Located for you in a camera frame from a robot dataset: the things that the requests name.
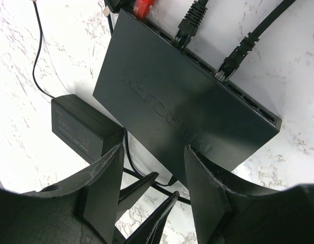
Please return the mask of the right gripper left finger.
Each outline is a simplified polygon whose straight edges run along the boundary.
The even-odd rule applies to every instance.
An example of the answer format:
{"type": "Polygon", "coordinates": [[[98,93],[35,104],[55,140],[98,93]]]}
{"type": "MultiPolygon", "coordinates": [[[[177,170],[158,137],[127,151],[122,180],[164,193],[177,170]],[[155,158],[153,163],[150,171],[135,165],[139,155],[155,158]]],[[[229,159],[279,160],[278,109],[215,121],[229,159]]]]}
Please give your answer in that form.
{"type": "Polygon", "coordinates": [[[0,189],[0,243],[111,243],[123,145],[41,191],[0,189]]]}

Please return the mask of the black network switch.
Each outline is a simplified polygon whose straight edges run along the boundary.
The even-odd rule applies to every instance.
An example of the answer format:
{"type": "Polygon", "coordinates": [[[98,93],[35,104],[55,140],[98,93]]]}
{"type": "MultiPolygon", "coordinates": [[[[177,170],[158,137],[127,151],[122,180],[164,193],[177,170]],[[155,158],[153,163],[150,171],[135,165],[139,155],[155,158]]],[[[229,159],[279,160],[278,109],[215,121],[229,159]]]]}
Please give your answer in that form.
{"type": "Polygon", "coordinates": [[[281,119],[154,23],[119,13],[93,97],[182,184],[184,148],[231,171],[280,132],[281,119]]]}

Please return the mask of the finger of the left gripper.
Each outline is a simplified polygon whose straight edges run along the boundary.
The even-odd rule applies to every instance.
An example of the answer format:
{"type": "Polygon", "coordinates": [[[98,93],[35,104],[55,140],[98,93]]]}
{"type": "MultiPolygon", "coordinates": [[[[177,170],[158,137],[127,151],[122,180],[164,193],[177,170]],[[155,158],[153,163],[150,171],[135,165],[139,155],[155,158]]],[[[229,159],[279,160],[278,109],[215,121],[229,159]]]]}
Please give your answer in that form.
{"type": "Polygon", "coordinates": [[[172,193],[124,243],[160,243],[165,223],[179,195],[178,191],[172,193]]]}
{"type": "Polygon", "coordinates": [[[158,177],[157,172],[152,172],[147,176],[139,179],[130,186],[120,190],[118,207],[117,207],[117,218],[120,217],[142,197],[142,195],[151,187],[158,177]]]}

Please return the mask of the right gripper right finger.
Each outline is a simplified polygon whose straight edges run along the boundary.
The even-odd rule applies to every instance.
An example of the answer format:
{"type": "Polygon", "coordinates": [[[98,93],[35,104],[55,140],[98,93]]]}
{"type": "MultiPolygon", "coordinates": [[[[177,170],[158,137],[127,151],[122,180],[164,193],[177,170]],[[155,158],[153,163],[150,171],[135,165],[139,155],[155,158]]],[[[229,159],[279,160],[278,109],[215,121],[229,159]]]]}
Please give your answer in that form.
{"type": "Polygon", "coordinates": [[[314,184],[269,189],[190,145],[184,163],[199,243],[314,243],[314,184]]]}

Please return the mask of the black power adapter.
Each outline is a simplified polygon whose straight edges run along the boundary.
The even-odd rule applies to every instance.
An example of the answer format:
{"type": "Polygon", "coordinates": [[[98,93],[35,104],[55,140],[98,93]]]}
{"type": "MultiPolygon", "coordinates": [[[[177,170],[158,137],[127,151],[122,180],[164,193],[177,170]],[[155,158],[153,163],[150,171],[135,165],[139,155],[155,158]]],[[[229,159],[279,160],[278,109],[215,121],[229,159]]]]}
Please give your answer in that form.
{"type": "Polygon", "coordinates": [[[123,140],[123,128],[74,94],[51,100],[52,132],[93,164],[123,140]]]}

